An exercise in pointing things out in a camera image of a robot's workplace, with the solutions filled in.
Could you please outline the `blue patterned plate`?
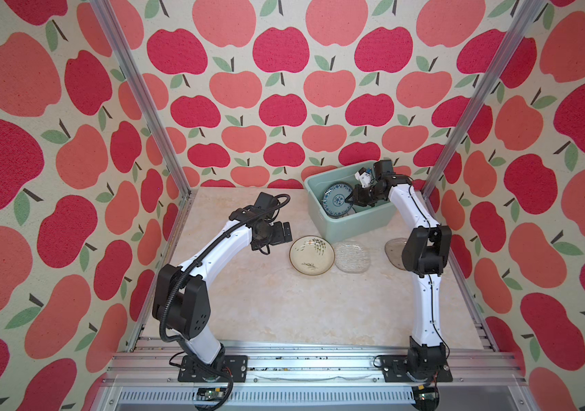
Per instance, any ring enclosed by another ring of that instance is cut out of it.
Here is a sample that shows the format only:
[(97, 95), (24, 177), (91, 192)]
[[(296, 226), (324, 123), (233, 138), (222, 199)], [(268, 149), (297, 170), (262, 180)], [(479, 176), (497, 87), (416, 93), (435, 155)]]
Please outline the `blue patterned plate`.
[(332, 219), (340, 219), (355, 213), (352, 203), (353, 186), (338, 182), (330, 185), (324, 192), (321, 205)]

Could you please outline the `beige bamboo pattern plate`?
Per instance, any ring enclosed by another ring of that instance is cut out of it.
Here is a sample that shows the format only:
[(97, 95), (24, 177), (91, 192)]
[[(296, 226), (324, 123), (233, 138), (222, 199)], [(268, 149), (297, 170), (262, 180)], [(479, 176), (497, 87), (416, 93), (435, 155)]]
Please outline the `beige bamboo pattern plate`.
[(289, 250), (292, 267), (306, 276), (328, 272), (335, 263), (335, 250), (320, 236), (303, 236)]

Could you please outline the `grey glass plate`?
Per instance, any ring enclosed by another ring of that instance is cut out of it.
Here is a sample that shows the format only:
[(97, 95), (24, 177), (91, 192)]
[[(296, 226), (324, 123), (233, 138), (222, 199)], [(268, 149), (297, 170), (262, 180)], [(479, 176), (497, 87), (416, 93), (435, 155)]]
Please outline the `grey glass plate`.
[(399, 270), (405, 271), (402, 255), (407, 244), (407, 238), (395, 238), (386, 242), (384, 252), (389, 262)]

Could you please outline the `clear glass plate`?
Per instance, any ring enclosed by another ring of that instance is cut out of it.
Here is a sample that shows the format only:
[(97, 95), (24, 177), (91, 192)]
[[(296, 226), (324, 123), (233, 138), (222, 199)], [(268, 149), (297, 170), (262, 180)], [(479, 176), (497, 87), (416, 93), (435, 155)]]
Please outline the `clear glass plate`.
[(335, 266), (342, 272), (361, 274), (367, 272), (371, 266), (371, 257), (368, 249), (357, 241), (341, 241), (333, 245), (335, 251)]

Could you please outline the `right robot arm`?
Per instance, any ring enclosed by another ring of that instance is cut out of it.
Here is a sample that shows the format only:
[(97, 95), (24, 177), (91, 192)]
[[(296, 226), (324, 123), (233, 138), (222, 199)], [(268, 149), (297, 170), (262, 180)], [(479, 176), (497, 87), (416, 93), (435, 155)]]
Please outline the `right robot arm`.
[(374, 207), (379, 201), (395, 205), (411, 229), (400, 253), (403, 269), (412, 273), (415, 320), (402, 372), (412, 381), (450, 382), (450, 347), (441, 334), (440, 285), (448, 264), (451, 229), (440, 224), (415, 192), (410, 176), (397, 174), (390, 160), (355, 173), (357, 184), (347, 201)]

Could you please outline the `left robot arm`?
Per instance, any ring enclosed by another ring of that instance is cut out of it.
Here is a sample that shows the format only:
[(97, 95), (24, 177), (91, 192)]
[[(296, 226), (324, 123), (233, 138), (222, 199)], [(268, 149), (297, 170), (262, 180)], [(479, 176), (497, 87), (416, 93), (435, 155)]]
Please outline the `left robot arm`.
[(161, 268), (152, 317), (159, 321), (163, 342), (177, 342), (197, 362), (222, 369), (219, 362), (225, 349), (208, 326), (210, 286), (243, 249), (268, 255), (273, 246), (292, 241), (290, 224), (276, 219), (290, 200), (288, 194), (260, 193), (254, 204), (234, 210), (221, 231), (193, 257)]

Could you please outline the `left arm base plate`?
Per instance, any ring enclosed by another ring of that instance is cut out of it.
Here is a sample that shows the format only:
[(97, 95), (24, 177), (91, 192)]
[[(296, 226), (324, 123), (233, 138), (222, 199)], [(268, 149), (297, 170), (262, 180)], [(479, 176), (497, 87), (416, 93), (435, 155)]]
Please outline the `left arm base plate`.
[(194, 356), (184, 356), (179, 365), (181, 383), (244, 383), (248, 369), (248, 356), (220, 356), (208, 365)]

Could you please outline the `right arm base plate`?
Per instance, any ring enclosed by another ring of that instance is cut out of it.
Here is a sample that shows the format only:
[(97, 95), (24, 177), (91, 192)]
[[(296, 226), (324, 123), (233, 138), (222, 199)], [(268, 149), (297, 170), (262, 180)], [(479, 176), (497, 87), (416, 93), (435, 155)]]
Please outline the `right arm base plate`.
[(416, 356), (378, 356), (377, 367), (387, 383), (453, 382), (448, 362), (442, 354), (436, 358)]

